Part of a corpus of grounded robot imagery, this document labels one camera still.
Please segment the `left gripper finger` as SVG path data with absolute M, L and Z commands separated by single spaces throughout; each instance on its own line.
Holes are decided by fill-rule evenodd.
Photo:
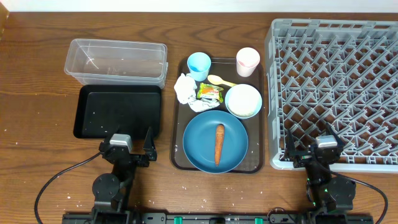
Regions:
M 150 161 L 157 160 L 157 150 L 155 148 L 154 134 L 151 127 L 149 127 L 147 131 L 146 138 L 144 140 L 143 150 Z
M 111 138 L 113 137 L 113 135 L 114 134 L 118 134 L 119 130 L 120 130 L 120 126 L 117 126 L 116 129 L 113 132 L 109 133 L 108 136 L 105 138 L 105 143 L 109 144 Z

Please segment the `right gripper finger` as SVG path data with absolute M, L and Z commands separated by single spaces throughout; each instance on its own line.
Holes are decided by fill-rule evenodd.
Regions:
M 297 149 L 295 147 L 294 137 L 291 131 L 288 129 L 285 140 L 284 158 L 289 159 L 290 161 L 294 161 L 296 155 Z
M 332 135 L 335 138 L 337 146 L 345 146 L 345 143 L 340 139 L 330 124 L 326 124 L 326 133 L 327 135 Z

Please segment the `white paper ball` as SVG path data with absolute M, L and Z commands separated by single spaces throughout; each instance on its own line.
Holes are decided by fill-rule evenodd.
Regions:
M 203 111 L 207 111 L 207 110 L 216 108 L 217 106 L 220 105 L 220 102 L 218 102 L 217 100 L 208 100 L 205 98 L 198 100 L 194 97 L 190 97 L 188 99 L 188 105 L 191 110 L 193 110 L 196 113 L 200 113 Z

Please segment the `white tissue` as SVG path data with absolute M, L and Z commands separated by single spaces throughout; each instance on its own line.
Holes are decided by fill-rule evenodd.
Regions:
M 189 73 L 181 73 L 174 85 L 177 99 L 183 105 L 196 100 L 196 89 L 196 81 L 190 76 Z

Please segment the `orange carrot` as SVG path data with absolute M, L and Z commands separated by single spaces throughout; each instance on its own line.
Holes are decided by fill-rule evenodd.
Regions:
M 216 127 L 216 141 L 215 141 L 215 164 L 219 166 L 221 160 L 221 153 L 223 148 L 225 129 L 222 124 Z

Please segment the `green snack wrapper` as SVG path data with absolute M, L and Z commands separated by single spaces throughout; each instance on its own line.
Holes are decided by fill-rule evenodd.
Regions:
M 198 99 L 215 100 L 219 103 L 223 102 L 222 91 L 224 88 L 212 84 L 200 83 L 200 88 L 197 93 Z

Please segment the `light blue cup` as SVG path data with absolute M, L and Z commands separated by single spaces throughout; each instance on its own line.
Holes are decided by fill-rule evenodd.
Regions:
M 198 82 L 204 81 L 210 71 L 211 58 L 203 52 L 191 54 L 187 60 L 190 76 Z

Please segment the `pink cup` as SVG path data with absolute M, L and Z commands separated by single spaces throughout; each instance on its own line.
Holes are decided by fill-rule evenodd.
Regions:
M 236 54 L 236 70 L 241 77 L 249 77 L 260 62 L 257 50 L 250 47 L 242 48 Z

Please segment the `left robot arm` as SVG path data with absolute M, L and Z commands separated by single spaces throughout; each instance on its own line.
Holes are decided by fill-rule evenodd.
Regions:
M 128 134 L 114 133 L 99 145 L 102 158 L 113 165 L 112 172 L 95 179 L 92 192 L 95 196 L 90 223 L 142 223 L 141 214 L 128 209 L 135 171 L 149 167 L 157 160 L 152 128 L 148 128 L 144 141 L 144 154 L 133 154 L 132 140 Z

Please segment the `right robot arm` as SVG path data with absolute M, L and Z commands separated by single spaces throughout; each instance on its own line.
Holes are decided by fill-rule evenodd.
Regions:
M 287 131 L 284 156 L 295 168 L 305 168 L 307 195 L 315 206 L 297 215 L 295 223 L 348 223 L 346 212 L 353 209 L 356 184 L 343 177 L 333 177 L 330 170 L 330 165 L 340 159 L 344 146 L 330 125 L 326 126 L 326 134 L 315 138 L 306 150 L 297 149 L 291 131 Z

